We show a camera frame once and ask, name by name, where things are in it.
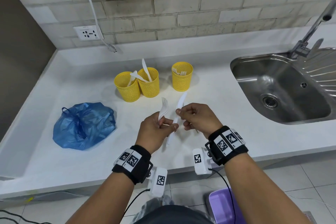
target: sink drain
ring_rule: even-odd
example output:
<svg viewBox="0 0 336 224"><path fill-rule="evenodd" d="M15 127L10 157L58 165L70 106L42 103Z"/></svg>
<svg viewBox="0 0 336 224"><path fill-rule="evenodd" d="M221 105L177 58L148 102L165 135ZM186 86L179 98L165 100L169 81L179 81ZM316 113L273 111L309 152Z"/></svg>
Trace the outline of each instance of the sink drain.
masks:
<svg viewBox="0 0 336 224"><path fill-rule="evenodd" d="M274 110L279 106L279 101L276 96L270 94L263 94L261 95L261 102L263 105L269 109Z"/></svg>

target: power outlet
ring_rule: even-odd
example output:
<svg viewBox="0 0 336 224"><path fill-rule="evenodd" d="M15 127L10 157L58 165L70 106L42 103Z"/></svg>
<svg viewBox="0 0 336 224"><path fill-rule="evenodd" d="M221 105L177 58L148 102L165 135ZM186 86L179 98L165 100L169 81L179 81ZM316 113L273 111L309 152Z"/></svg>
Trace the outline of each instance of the power outlet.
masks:
<svg viewBox="0 0 336 224"><path fill-rule="evenodd" d="M78 38L81 41L95 41L95 40L100 40L98 31L97 31L97 26L74 26L74 30L76 31Z"/></svg>

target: yellow cup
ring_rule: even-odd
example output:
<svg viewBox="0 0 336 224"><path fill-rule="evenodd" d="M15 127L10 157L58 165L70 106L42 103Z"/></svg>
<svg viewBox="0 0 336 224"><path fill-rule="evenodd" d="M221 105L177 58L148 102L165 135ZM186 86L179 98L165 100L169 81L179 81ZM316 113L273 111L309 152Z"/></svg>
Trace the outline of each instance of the yellow cup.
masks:
<svg viewBox="0 0 336 224"><path fill-rule="evenodd" d="M187 72L187 75L177 75L173 72L173 68L176 68L178 73L182 71ZM193 67L187 62L177 62L171 68L171 73L173 76L173 88L177 91L186 91L190 87L190 81L192 77Z"/></svg>
<svg viewBox="0 0 336 224"><path fill-rule="evenodd" d="M149 75L151 76L152 82L143 82L138 79L137 81L139 82L143 95L147 98L153 98L160 93L159 72L153 67L148 67L147 69ZM140 75L145 80L149 81L148 75L145 73L144 69L141 69L138 72L138 75Z"/></svg>
<svg viewBox="0 0 336 224"><path fill-rule="evenodd" d="M114 78L114 84L126 102L134 102L140 97L140 89L137 79L127 87L128 82L131 79L130 73L131 72L122 72Z"/></svg>

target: wristband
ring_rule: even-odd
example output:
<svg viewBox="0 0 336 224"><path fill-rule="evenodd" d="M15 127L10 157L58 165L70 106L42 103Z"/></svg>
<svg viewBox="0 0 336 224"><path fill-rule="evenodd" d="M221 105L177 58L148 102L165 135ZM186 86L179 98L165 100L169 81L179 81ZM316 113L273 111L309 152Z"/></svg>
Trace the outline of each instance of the wristband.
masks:
<svg viewBox="0 0 336 224"><path fill-rule="evenodd" d="M225 165L233 157L248 152L243 138L228 126L212 133L205 147L217 165Z"/></svg>
<svg viewBox="0 0 336 224"><path fill-rule="evenodd" d="M153 164L149 161L151 154L140 145L126 149L114 162L112 169L115 173L124 173L135 184L143 183Z"/></svg>

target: person's left hand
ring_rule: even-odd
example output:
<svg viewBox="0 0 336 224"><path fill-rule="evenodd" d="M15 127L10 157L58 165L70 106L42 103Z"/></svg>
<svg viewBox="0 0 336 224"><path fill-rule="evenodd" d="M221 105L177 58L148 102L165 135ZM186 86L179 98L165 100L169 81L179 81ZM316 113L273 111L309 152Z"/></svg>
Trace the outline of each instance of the person's left hand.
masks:
<svg viewBox="0 0 336 224"><path fill-rule="evenodd" d="M135 144L144 147L150 154L157 151L163 140L178 129L178 124L173 124L171 119L162 117L157 123L159 112L153 113L141 122L138 138Z"/></svg>

